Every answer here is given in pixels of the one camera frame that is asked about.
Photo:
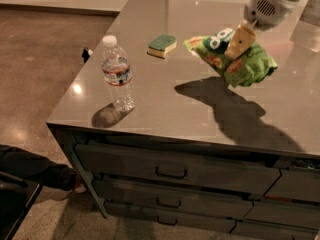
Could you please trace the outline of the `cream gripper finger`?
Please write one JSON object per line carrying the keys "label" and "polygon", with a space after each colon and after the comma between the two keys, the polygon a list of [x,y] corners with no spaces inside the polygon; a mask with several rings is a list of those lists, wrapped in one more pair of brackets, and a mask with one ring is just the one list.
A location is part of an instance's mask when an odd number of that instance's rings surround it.
{"label": "cream gripper finger", "polygon": [[256,41],[254,27],[250,23],[241,23],[228,44],[225,56],[235,60],[241,56]]}

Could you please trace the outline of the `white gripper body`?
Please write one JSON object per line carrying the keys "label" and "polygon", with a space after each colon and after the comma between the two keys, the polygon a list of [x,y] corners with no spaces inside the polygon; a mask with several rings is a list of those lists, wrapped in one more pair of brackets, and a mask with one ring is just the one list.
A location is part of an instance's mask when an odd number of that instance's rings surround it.
{"label": "white gripper body", "polygon": [[278,26],[296,8],[299,0],[247,0],[244,20],[266,31]]}

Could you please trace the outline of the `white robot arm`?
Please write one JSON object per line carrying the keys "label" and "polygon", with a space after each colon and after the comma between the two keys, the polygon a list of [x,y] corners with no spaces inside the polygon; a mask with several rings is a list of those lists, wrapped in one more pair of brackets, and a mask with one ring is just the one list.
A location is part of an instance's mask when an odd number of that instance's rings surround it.
{"label": "white robot arm", "polygon": [[243,20],[232,36],[225,55],[235,60],[255,41],[257,34],[282,23],[300,0],[247,0]]}

